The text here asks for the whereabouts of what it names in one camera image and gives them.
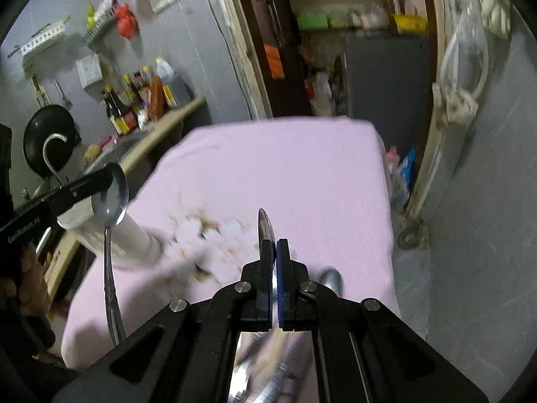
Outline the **person's left hand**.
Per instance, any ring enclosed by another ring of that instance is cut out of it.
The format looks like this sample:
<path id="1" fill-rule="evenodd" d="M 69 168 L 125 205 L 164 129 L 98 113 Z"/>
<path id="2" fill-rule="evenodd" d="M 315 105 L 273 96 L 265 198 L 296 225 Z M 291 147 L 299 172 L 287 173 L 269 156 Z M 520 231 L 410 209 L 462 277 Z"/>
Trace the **person's left hand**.
<path id="1" fill-rule="evenodd" d="M 19 321 L 30 338 L 43 349 L 51 348 L 55 333 L 47 314 L 51 308 L 44 278 L 44 267 L 39 262 L 36 249 L 29 243 L 18 254 L 13 276 L 1 276 L 1 301 L 20 316 Z"/>

